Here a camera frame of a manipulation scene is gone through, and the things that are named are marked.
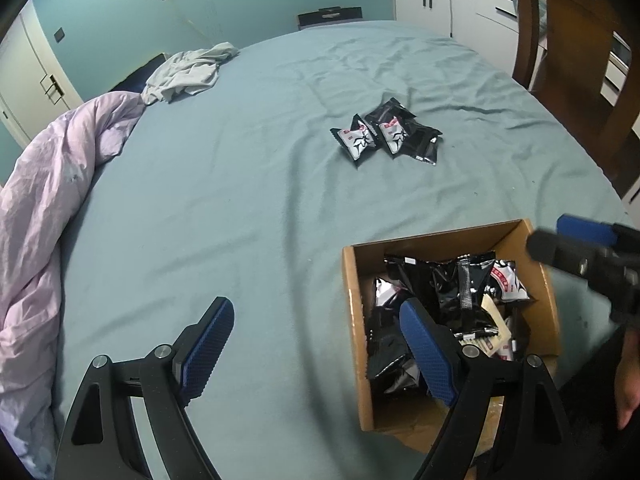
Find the chair backrest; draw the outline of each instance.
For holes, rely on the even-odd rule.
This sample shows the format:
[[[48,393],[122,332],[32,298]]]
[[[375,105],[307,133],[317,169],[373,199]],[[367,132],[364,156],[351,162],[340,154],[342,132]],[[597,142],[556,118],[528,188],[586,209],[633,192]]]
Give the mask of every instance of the chair backrest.
[[[546,0],[546,7],[547,53],[532,93],[611,177],[614,156],[640,112],[640,42],[630,37],[607,0]],[[539,24],[538,0],[518,0],[513,78],[525,88],[536,61]],[[612,108],[601,90],[614,32],[631,47],[632,63]]]

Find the cabinet door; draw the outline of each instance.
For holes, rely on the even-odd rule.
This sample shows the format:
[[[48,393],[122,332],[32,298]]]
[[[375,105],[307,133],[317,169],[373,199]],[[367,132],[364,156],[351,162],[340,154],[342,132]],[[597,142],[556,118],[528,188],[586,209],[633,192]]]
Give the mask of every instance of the cabinet door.
[[[451,0],[451,24],[453,39],[475,49],[476,0]]]
[[[472,48],[496,68],[511,75],[518,52],[518,33],[476,14],[476,36]]]
[[[0,44],[0,99],[8,124],[17,125],[19,133],[33,139],[68,111],[56,83],[33,51],[18,16]]]
[[[448,36],[451,31],[450,0],[396,0],[396,20]]]

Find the wall light switch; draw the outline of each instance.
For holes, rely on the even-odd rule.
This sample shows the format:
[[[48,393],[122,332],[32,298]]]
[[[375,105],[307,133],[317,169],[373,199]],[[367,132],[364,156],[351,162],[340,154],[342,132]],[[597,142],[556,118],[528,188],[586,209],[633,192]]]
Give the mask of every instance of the wall light switch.
[[[65,31],[60,27],[55,34],[53,35],[53,39],[56,40],[56,43],[60,43],[62,39],[65,37]]]

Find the pink duvet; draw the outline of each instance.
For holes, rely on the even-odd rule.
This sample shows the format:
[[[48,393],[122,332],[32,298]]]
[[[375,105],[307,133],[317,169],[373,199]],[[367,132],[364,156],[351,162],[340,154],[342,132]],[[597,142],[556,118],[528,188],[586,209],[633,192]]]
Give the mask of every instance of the pink duvet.
[[[94,169],[120,153],[140,94],[112,92],[38,134],[0,190],[0,428],[36,478],[52,477],[50,413],[60,320],[58,239]]]

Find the metal screw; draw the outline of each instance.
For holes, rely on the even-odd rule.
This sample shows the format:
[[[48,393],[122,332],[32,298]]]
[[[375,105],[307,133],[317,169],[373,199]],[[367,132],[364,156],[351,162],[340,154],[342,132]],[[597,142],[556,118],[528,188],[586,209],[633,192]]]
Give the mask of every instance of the metal screw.
[[[471,357],[473,359],[474,357],[478,357],[480,355],[480,349],[474,345],[464,345],[462,347],[462,353],[467,357]]]
[[[587,273],[587,268],[589,267],[589,262],[587,259],[583,259],[580,261],[580,267],[578,267],[578,272],[580,272],[581,276],[584,276]]]
[[[107,364],[107,356],[98,355],[98,357],[94,357],[94,360],[91,361],[91,364],[94,366],[94,368],[102,368],[105,364]]]
[[[527,356],[527,363],[529,363],[529,366],[533,366],[534,368],[538,368],[538,367],[542,366],[542,359],[540,359],[540,357],[538,357],[535,354],[531,354],[531,355]]]
[[[169,345],[160,345],[154,350],[154,355],[158,359],[162,359],[163,357],[167,357],[171,353],[171,350],[172,348]]]

